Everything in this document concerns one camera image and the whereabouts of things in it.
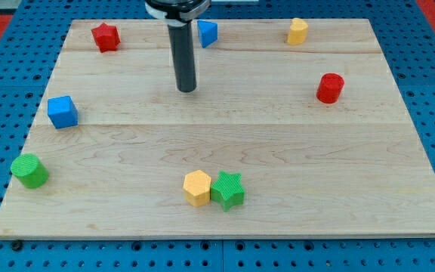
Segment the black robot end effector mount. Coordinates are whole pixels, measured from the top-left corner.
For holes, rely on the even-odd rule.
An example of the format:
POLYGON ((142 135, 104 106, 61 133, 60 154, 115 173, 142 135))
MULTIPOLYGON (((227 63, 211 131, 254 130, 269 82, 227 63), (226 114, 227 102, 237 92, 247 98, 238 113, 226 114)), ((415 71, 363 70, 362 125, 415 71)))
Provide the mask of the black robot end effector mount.
POLYGON ((203 14, 210 0, 146 0, 147 13, 169 26, 183 26, 203 14))

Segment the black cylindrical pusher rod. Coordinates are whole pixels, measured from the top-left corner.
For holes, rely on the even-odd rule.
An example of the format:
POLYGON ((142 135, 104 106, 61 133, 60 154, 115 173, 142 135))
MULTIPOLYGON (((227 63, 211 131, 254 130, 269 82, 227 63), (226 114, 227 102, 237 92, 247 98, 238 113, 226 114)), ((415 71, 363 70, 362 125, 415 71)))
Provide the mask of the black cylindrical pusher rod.
POLYGON ((177 89, 192 92, 197 87, 191 22, 168 26, 177 89))

